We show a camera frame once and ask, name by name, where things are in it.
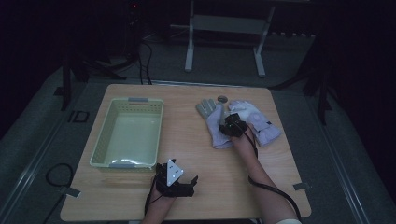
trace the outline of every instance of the wooden table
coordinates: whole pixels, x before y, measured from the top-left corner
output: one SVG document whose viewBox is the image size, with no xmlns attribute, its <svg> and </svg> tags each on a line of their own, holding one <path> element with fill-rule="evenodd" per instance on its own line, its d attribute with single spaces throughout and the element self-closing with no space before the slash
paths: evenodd
<svg viewBox="0 0 396 224">
<path fill-rule="evenodd" d="M 251 194 L 246 171 L 232 148 L 214 149 L 204 120 L 195 109 L 202 99 L 225 95 L 229 100 L 249 100 L 282 131 L 267 147 L 258 147 L 259 160 L 277 186 L 297 202 L 303 217 L 311 214 L 283 132 L 271 92 L 259 88 L 197 86 L 108 86 L 87 145 L 81 156 L 72 188 L 81 191 L 78 198 L 67 197 L 61 212 L 65 221 L 140 220 L 154 173 L 106 172 L 90 166 L 90 158 L 99 130 L 114 97 L 151 97 L 164 100 L 163 125 L 158 163 L 177 159 L 184 169 L 180 183 L 196 175 L 193 197 L 178 198 L 167 219 L 254 218 L 260 213 Z"/>
</svg>

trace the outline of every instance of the dark background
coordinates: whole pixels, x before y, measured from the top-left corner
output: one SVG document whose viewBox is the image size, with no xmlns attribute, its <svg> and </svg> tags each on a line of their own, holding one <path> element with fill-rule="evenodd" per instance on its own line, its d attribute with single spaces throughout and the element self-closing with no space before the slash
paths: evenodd
<svg viewBox="0 0 396 224">
<path fill-rule="evenodd" d="M 131 1 L 1 1 L 0 76 L 3 136 L 62 64 L 72 43 L 95 60 L 123 55 Z M 188 24 L 189 1 L 134 1 L 139 20 L 169 35 L 169 24 Z M 202 1 L 197 10 L 260 18 L 270 2 Z M 277 3 L 271 32 L 315 35 L 329 57 L 330 83 L 348 113 L 389 194 L 396 200 L 396 4 L 394 1 Z M 306 61 L 315 66 L 316 60 Z"/>
</svg>

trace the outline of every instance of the green plastic basket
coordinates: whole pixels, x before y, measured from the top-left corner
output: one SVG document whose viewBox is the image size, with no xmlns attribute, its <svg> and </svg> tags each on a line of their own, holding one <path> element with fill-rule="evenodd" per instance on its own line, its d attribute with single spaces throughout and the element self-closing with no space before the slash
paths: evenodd
<svg viewBox="0 0 396 224">
<path fill-rule="evenodd" d="M 162 120 L 161 99 L 112 99 L 90 165 L 151 171 L 157 164 Z"/>
</svg>

